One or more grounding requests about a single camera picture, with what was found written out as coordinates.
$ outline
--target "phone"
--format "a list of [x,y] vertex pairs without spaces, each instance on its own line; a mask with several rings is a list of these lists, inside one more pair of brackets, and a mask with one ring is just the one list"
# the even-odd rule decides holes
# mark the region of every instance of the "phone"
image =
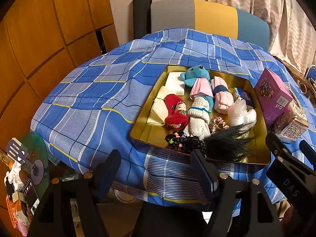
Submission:
[[23,186],[22,193],[24,195],[24,200],[29,205],[29,207],[31,208],[31,212],[34,215],[40,200],[36,194],[33,182],[30,178],[26,181],[25,185]]

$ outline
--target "blue plaid tablecloth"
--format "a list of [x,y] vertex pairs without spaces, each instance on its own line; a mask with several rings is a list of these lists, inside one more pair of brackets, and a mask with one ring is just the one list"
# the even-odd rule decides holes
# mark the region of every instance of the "blue plaid tablecloth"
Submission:
[[[122,163],[114,188],[164,206],[207,211],[209,203],[184,156],[129,137],[143,103],[168,64],[203,65],[248,79],[253,86],[263,69],[269,68],[298,97],[309,121],[309,130],[302,138],[312,147],[316,144],[315,109],[283,64],[251,43],[184,28],[149,34],[73,70],[39,107],[31,131],[42,136],[49,152],[81,173],[93,171],[113,149],[118,149]],[[299,151],[300,140],[289,148],[311,167]],[[216,166],[234,179],[258,178],[272,202],[284,198],[267,178],[268,166]],[[239,205],[233,215],[238,213]]]

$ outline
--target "pink box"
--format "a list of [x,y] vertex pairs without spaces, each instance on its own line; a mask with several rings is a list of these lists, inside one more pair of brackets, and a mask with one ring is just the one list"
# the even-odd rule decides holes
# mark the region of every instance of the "pink box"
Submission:
[[267,68],[264,69],[254,89],[263,110],[265,123],[270,126],[285,111],[293,97],[282,79]]

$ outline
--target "barcode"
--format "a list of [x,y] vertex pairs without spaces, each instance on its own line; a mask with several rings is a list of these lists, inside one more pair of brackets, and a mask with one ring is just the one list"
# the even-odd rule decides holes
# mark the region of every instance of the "barcode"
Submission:
[[283,107],[285,107],[288,104],[288,102],[289,101],[282,96],[280,96],[280,98],[277,100],[277,103]]

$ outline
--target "beige towel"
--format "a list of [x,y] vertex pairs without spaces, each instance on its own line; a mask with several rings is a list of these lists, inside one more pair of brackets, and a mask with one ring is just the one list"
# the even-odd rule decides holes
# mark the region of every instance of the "beige towel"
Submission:
[[154,104],[151,107],[149,117],[147,119],[148,124],[163,126],[165,125],[165,118],[168,116],[168,109],[165,105],[164,98],[168,94],[175,94],[174,91],[170,91],[165,86],[162,86],[154,100]]

